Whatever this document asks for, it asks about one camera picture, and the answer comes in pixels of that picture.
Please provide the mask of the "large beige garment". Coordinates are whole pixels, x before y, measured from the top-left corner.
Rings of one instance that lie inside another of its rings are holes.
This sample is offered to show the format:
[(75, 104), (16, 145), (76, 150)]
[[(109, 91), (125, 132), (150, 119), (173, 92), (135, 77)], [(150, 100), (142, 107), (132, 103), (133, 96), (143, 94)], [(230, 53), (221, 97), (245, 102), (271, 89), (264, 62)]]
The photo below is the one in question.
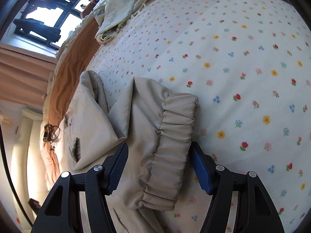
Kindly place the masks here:
[(83, 173), (124, 142), (129, 157), (107, 198), (117, 232), (163, 232), (156, 211), (172, 211), (183, 184), (198, 97), (133, 78), (112, 107), (99, 75), (81, 74), (62, 120), (63, 170)]

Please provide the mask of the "dark hanging clothes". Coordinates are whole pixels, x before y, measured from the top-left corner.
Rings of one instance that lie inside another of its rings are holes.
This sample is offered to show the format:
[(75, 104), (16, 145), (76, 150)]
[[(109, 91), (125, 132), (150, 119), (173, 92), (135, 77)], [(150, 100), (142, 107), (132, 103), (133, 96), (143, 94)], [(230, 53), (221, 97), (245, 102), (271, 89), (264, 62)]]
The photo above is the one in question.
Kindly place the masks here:
[(55, 43), (61, 38), (61, 30), (56, 27), (61, 14), (75, 0), (29, 0), (22, 15), (14, 19), (16, 29), (24, 35), (35, 33), (46, 41)]

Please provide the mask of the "cream padded headboard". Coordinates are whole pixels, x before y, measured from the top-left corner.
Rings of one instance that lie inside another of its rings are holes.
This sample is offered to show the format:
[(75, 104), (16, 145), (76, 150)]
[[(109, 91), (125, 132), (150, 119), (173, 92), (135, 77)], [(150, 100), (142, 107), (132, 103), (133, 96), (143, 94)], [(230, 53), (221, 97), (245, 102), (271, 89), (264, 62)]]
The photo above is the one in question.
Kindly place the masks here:
[(22, 110), (21, 125), (18, 128), (10, 165), (10, 176), (14, 188), (32, 223), (34, 223), (36, 214), (28, 201), (34, 199), (42, 204), (48, 194), (45, 180), (46, 168), (40, 148), (42, 124), (42, 114), (28, 108)]

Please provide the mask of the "left pink curtain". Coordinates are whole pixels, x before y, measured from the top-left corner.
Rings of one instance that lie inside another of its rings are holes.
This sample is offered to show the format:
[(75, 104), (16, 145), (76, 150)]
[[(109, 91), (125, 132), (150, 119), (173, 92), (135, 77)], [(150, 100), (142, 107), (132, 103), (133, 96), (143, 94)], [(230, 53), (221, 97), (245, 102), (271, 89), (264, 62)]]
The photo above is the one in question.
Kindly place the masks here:
[(1, 100), (42, 108), (56, 58), (1, 43)]

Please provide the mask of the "floral white bed sheet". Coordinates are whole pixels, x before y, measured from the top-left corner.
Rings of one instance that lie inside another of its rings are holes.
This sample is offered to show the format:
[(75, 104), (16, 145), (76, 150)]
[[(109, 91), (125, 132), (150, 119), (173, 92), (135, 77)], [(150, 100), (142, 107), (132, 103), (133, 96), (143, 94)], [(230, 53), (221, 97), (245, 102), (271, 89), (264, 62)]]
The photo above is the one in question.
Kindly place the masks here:
[(285, 232), (310, 209), (310, 30), (281, 0), (154, 0), (89, 64), (113, 105), (133, 77), (199, 99), (193, 138), (259, 174)]

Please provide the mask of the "rust orange blanket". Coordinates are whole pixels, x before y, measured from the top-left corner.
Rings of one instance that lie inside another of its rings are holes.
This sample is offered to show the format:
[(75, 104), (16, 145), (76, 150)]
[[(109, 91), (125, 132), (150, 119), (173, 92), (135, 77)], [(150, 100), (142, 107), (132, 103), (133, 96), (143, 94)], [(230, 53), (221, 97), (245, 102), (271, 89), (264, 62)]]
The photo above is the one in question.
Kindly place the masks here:
[(45, 142), (45, 126), (59, 126), (79, 83), (81, 73), (87, 68), (100, 45), (95, 40), (99, 29), (94, 16), (89, 15), (64, 41), (56, 54), (56, 68), (50, 73), (47, 97), (43, 105), (40, 151), (45, 165), (45, 181), (51, 189), (60, 175), (59, 160), (51, 142)]

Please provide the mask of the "crumpled patterned cloth pile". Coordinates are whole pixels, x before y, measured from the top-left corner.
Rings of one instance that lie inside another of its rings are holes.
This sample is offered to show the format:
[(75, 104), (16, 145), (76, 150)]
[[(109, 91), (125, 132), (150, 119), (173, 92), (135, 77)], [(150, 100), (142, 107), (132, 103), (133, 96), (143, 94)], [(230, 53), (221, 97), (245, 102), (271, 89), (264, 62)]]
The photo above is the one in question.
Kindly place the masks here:
[(95, 35), (97, 42), (103, 45), (112, 41), (124, 25), (135, 17), (138, 11), (146, 7), (148, 1), (107, 0), (99, 6), (94, 12), (95, 20), (99, 25)]

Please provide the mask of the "brown plush toy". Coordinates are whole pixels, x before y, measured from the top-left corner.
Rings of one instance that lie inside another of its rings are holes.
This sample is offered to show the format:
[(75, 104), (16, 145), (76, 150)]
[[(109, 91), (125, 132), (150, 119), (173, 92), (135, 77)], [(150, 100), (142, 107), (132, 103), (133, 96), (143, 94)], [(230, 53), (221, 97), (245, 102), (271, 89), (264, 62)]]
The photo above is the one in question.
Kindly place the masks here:
[(93, 11), (98, 1), (99, 0), (90, 0), (90, 3), (88, 5), (81, 4), (80, 7), (83, 11), (80, 13), (80, 17), (84, 19), (86, 16), (88, 16), (90, 12)]

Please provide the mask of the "black window frame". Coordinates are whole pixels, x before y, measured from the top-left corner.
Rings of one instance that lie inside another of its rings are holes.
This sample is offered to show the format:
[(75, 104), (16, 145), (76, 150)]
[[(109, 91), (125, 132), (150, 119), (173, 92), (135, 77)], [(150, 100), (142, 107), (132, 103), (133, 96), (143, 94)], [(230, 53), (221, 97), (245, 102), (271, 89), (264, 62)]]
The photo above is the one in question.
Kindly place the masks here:
[(28, 0), (24, 8), (21, 9), (17, 20), (27, 22), (37, 22), (45, 26), (45, 29), (56, 28), (52, 39), (46, 35), (41, 35), (31, 27), (27, 30), (12, 23), (14, 34), (24, 37), (41, 46), (46, 46), (53, 50), (58, 50), (69, 35), (81, 23), (82, 5), (86, 5), (89, 0)]

